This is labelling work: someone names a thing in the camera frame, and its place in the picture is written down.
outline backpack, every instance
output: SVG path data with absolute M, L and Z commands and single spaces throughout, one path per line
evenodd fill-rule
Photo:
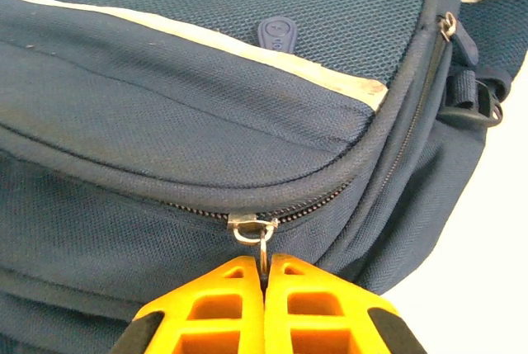
M 2 354 L 107 352 L 262 240 L 384 293 L 528 48 L 528 0 L 0 3 Z

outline yellow plastic object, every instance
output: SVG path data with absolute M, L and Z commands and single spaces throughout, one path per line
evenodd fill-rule
M 263 298 L 255 260 L 237 257 L 145 305 L 164 312 L 145 354 L 263 354 Z
M 379 296 L 288 255 L 274 255 L 266 290 L 266 354 L 390 354 L 367 313 L 398 315 Z

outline plastic buckle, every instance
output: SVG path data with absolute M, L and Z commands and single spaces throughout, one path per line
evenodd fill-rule
M 483 82 L 477 81 L 478 108 L 465 109 L 457 106 L 444 106 L 438 119 L 454 127 L 478 125 L 494 127 L 502 121 L 502 107 L 494 91 Z

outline zipper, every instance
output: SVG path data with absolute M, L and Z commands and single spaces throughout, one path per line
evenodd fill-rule
M 423 109 L 426 105 L 426 100 L 431 91 L 431 85 L 436 75 L 438 66 L 440 65 L 441 58 L 444 50 L 451 39 L 455 36 L 457 30 L 457 20 L 451 12 L 447 12 L 444 17 L 440 17 L 438 25 L 440 30 L 433 46 L 432 58 L 427 68 L 426 78 L 424 81 L 424 87 L 422 95 L 418 100 L 417 109 L 411 119 L 411 124 L 408 131 L 403 139 L 402 146 L 398 151 L 396 159 L 394 160 L 389 172 L 385 176 L 382 183 L 381 189 L 383 190 L 387 185 L 389 179 L 394 175 L 396 168 L 401 163 L 401 159 L 405 150 L 407 149 L 409 142 L 413 136 L 413 132 L 417 126 L 418 120 L 422 115 Z M 171 207 L 191 212 L 192 214 L 213 218 L 219 221 L 227 222 L 229 229 L 234 233 L 235 238 L 242 244 L 245 245 L 257 245 L 267 242 L 273 233 L 278 229 L 280 224 L 294 221 L 298 218 L 312 214 L 314 211 L 324 207 L 330 201 L 333 201 L 338 197 L 349 185 L 351 181 L 341 184 L 334 191 L 315 197 L 309 201 L 305 201 L 298 205 L 286 207 L 281 210 L 275 210 L 265 213 L 249 214 L 249 215 L 236 215 L 236 214 L 225 214 L 208 212 L 203 210 L 197 210 L 191 207 L 185 207 L 174 203 L 163 203 L 170 205 Z

